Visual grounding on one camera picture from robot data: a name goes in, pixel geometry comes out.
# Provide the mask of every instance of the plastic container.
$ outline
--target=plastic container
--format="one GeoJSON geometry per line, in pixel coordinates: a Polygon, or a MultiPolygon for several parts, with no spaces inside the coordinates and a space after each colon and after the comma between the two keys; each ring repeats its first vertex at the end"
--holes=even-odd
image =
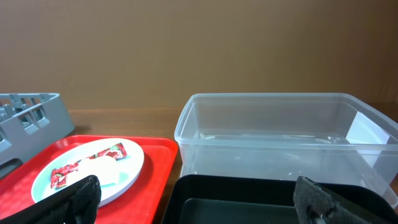
{"type": "Polygon", "coordinates": [[[340,93],[193,95],[175,130],[188,174],[366,187],[393,207],[398,124],[340,93]]]}
{"type": "Polygon", "coordinates": [[[144,165],[134,184],[120,197],[98,209],[96,224],[150,224],[162,196],[178,147],[163,138],[76,135],[59,140],[0,180],[0,219],[34,204],[30,190],[39,172],[53,159],[86,142],[125,138],[141,146],[144,165]]]}
{"type": "Polygon", "coordinates": [[[0,94],[0,178],[73,129],[58,93],[0,94]]]}
{"type": "MultiPolygon", "coordinates": [[[[391,223],[398,216],[378,194],[363,187],[322,184],[391,223]]],[[[299,223],[294,181],[188,175],[177,181],[162,224],[299,223]]]]}

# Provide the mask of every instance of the red tray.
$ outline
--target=red tray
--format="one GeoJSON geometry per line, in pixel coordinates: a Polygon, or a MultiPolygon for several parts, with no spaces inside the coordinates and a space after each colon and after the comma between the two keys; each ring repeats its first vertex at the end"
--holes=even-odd
{"type": "Polygon", "coordinates": [[[104,138],[132,140],[141,146],[145,158],[135,183],[122,196],[99,208],[95,223],[151,223],[178,147],[168,139],[125,136],[77,135],[53,143],[0,181],[0,219],[34,204],[30,194],[33,181],[48,163],[76,146],[104,138]]]}

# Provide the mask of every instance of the brown backdrop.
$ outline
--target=brown backdrop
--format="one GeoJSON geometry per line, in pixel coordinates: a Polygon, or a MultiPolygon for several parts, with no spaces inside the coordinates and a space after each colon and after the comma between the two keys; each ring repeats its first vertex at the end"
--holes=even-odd
{"type": "Polygon", "coordinates": [[[0,91],[70,109],[182,106],[194,93],[398,101],[396,0],[0,0],[0,91]]]}

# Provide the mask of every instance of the clear plastic container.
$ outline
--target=clear plastic container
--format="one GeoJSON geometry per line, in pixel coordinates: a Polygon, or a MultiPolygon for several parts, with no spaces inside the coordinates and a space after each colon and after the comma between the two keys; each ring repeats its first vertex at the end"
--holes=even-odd
{"type": "Polygon", "coordinates": [[[398,124],[341,93],[193,95],[175,130],[188,174],[359,185],[393,207],[398,124]]]}

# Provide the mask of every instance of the candy wrapper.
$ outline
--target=candy wrapper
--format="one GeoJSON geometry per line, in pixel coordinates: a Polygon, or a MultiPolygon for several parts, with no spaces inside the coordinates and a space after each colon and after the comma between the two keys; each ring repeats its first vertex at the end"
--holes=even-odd
{"type": "MultiPolygon", "coordinates": [[[[119,160],[125,158],[127,156],[127,152],[124,149],[124,146],[121,143],[118,143],[85,159],[96,159],[101,156],[110,156],[115,160],[119,160]]],[[[58,189],[68,185],[68,174],[78,171],[79,162],[81,162],[81,159],[64,167],[53,169],[51,171],[51,188],[55,187],[58,189]]]]}

